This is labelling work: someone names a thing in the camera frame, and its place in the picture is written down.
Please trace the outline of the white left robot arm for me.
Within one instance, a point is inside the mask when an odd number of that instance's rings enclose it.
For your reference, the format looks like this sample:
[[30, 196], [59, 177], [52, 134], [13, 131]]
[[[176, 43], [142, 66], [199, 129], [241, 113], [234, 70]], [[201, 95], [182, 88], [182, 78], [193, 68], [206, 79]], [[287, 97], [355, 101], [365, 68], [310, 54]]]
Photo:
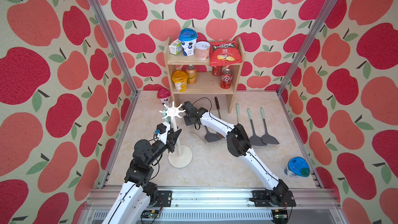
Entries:
[[144, 210], [158, 198], [158, 186], [150, 180], [152, 165], [159, 165], [165, 151], [174, 152], [181, 129], [177, 131], [158, 127], [154, 143], [139, 140], [134, 146], [133, 160], [126, 172], [124, 184], [118, 197], [106, 215], [104, 224], [135, 224]]

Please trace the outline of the grey slotted spatula green handle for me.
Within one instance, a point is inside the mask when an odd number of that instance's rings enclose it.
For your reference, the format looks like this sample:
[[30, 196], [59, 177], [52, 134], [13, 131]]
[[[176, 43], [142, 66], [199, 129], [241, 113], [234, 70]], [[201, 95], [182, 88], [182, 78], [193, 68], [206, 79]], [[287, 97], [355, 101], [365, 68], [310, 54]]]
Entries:
[[263, 107], [260, 107], [260, 112], [261, 112], [261, 116], [262, 116], [262, 120], [263, 120], [263, 124], [264, 124], [264, 130], [265, 130], [265, 134], [261, 136], [262, 142], [266, 145], [279, 145], [279, 141], [274, 136], [270, 135], [268, 132], [268, 128], [267, 128], [267, 124], [266, 124], [266, 120], [265, 120], [265, 112], [264, 112]]

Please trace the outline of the cream spoon green handle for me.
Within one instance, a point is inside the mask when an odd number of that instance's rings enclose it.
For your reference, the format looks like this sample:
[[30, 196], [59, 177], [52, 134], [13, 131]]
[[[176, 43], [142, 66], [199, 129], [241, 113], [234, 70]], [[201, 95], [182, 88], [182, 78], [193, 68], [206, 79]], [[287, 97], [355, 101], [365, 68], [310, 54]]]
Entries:
[[237, 114], [237, 123], [240, 123], [240, 107], [238, 103], [236, 103], [236, 114]]

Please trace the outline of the grey turner green handle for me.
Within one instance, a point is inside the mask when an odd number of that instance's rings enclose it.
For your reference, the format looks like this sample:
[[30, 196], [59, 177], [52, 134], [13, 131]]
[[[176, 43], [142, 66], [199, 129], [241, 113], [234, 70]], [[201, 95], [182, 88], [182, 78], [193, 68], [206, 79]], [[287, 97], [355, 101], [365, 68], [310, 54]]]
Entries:
[[251, 124], [251, 128], [252, 128], [252, 136], [249, 138], [251, 145], [253, 146], [267, 146], [267, 144], [265, 144], [262, 139], [257, 136], [256, 131], [255, 131], [255, 126], [254, 126], [254, 122], [253, 122], [253, 117], [252, 117], [252, 113], [250, 108], [247, 108], [247, 113], [249, 116], [249, 120], [250, 120], [250, 124]]

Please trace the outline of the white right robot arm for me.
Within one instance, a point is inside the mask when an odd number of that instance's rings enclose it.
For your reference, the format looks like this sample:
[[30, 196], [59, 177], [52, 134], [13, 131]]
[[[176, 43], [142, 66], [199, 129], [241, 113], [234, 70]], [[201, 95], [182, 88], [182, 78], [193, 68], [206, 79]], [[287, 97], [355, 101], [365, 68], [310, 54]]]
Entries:
[[256, 154], [249, 137], [241, 124], [225, 122], [204, 108], [197, 109], [191, 102], [182, 105], [186, 114], [184, 121], [187, 126], [197, 124], [209, 127], [223, 135], [227, 140], [227, 148], [231, 155], [241, 158], [259, 177], [264, 190], [253, 191], [249, 200], [255, 206], [265, 207], [295, 207], [292, 191], [283, 180], [274, 175]]

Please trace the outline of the steel spoon dark wooden handle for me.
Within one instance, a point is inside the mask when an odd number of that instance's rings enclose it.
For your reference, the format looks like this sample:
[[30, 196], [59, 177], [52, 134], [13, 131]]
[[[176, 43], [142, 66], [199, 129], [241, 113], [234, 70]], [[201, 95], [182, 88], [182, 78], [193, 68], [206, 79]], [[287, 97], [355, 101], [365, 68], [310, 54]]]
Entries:
[[[217, 97], [215, 97], [215, 103], [216, 103], [216, 109], [217, 109], [217, 111], [218, 111], [218, 117], [221, 118], [220, 106], [219, 106], [219, 101], [218, 101], [218, 98], [217, 98]], [[217, 135], [217, 137], [219, 137], [220, 139], [223, 138], [223, 136], [222, 136], [220, 133], [218, 133], [218, 132], [216, 133], [216, 135]]]

